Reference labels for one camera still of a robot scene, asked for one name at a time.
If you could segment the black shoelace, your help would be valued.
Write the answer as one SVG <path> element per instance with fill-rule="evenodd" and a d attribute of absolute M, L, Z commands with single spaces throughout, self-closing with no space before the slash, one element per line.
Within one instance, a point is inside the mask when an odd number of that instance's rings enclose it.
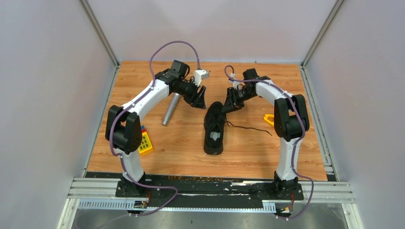
<path fill-rule="evenodd" d="M 227 118 L 225 118 L 225 123 L 227 124 L 228 127 L 232 126 L 232 127 L 235 127 L 235 128 L 242 128 L 242 129 L 249 129 L 249 130 L 265 132 L 265 133 L 269 134 L 270 136 L 272 136 L 272 134 L 269 131 L 265 130 L 265 129 L 258 129 L 258 128 L 255 128 L 255 127 L 247 127 L 247 126 L 235 125 L 232 122 L 230 122 Z"/>

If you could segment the black sneaker shoe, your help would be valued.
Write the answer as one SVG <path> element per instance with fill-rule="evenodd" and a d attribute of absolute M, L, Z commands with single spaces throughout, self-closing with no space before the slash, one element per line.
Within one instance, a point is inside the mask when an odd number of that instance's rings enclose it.
<path fill-rule="evenodd" d="M 223 152 L 224 124 L 226 114 L 222 113 L 223 104 L 216 101 L 209 107 L 204 118 L 204 145 L 208 155 L 220 155 Z"/>

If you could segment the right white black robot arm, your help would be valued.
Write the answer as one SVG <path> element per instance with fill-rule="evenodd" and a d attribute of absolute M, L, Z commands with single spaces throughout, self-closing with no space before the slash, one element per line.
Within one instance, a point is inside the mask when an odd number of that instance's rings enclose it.
<path fill-rule="evenodd" d="M 309 116 L 305 97 L 293 95 L 277 86 L 269 77 L 259 76 L 256 69 L 243 72 L 238 80 L 234 73 L 226 74 L 233 84 L 227 89 L 223 113 L 230 113 L 244 107 L 244 102 L 256 96 L 270 102 L 273 107 L 273 126 L 280 138 L 280 157 L 270 193 L 278 199 L 285 199 L 298 191 L 300 175 L 296 170 L 300 145 L 309 130 Z"/>

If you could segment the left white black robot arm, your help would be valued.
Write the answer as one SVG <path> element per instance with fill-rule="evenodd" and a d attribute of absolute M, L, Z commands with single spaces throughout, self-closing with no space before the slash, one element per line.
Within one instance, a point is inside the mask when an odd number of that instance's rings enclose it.
<path fill-rule="evenodd" d="M 143 140 L 141 122 L 157 103 L 175 93 L 191 107 L 206 108 L 206 88 L 201 82 L 209 77 L 209 72 L 198 68 L 187 80 L 189 72 L 189 65 L 174 60 L 170 68 L 153 74 L 147 88 L 134 99 L 122 106 L 110 107 L 105 138 L 110 143 L 112 155 L 120 159 L 123 168 L 116 196 L 141 197 L 152 187 L 144 182 L 145 172 L 140 164 L 139 150 Z"/>

